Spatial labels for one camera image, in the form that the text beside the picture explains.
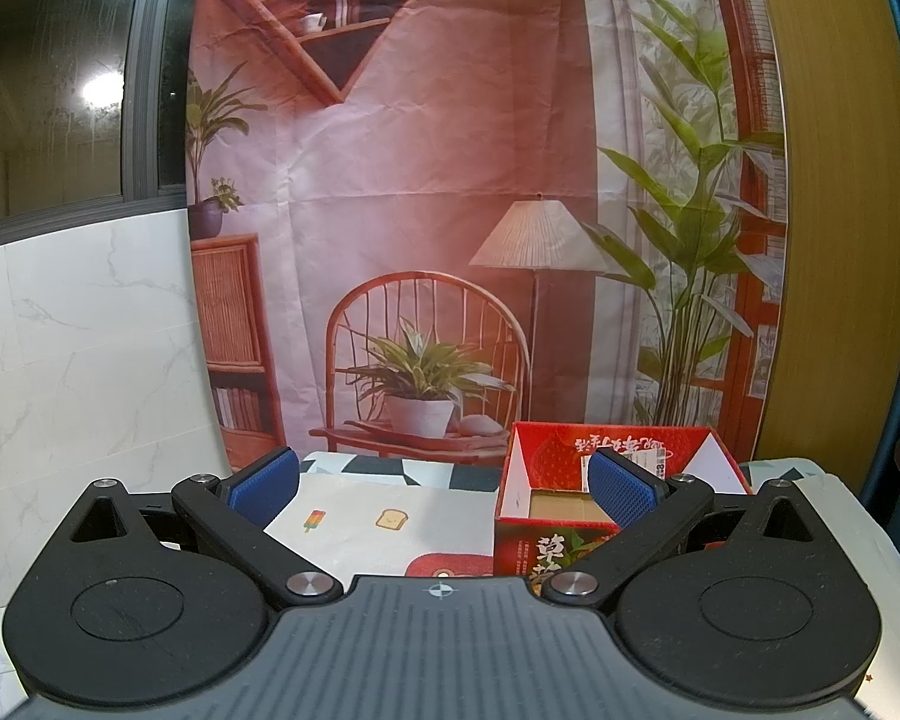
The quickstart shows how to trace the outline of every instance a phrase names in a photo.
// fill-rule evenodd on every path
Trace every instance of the purple flower pot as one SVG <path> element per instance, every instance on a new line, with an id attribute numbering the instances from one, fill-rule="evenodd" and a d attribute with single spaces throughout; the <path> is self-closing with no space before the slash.
<path id="1" fill-rule="evenodd" d="M 216 197 L 209 197 L 196 205 L 187 206 L 190 240 L 216 238 L 223 227 L 223 206 Z"/>

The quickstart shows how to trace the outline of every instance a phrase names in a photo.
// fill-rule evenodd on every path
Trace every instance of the floor lamp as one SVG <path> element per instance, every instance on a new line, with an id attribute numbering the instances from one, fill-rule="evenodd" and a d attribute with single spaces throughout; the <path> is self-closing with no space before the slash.
<path id="1" fill-rule="evenodd" d="M 530 370 L 524 394 L 523 413 L 530 419 L 533 396 L 533 361 L 540 303 L 540 271 L 593 271 L 610 268 L 594 247 L 586 231 L 559 200 L 516 200 L 490 231 L 471 265 L 483 268 L 516 268 L 533 273 L 530 295 Z"/>

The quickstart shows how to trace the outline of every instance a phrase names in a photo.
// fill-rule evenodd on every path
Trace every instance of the metal screw cap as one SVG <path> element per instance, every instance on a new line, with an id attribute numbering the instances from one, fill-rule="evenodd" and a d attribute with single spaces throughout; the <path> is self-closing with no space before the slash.
<path id="1" fill-rule="evenodd" d="M 598 584 L 595 576 L 583 571 L 562 571 L 550 579 L 550 586 L 560 595 L 589 595 Z"/>
<path id="2" fill-rule="evenodd" d="M 333 578 L 320 571 L 301 571 L 287 580 L 287 589 L 296 595 L 323 595 L 333 589 Z"/>

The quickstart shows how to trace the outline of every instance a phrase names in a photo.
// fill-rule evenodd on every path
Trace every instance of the gray base plate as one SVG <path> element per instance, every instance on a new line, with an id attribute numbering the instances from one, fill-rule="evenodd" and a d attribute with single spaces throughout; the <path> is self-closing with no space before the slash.
<path id="1" fill-rule="evenodd" d="M 114 720 L 36 698 L 13 720 Z M 589 610 L 517 578 L 363 577 L 343 600 L 285 611 L 248 664 L 133 720 L 740 720 L 638 671 Z M 839 701 L 773 717 L 859 720 Z"/>

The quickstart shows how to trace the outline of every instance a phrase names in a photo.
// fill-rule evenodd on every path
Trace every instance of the white flower pot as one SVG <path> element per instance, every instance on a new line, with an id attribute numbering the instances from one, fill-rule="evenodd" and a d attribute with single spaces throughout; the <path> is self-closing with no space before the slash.
<path id="1" fill-rule="evenodd" d="M 386 412 L 398 433 L 425 439 L 442 439 L 453 415 L 452 400 L 408 400 L 386 396 Z"/>

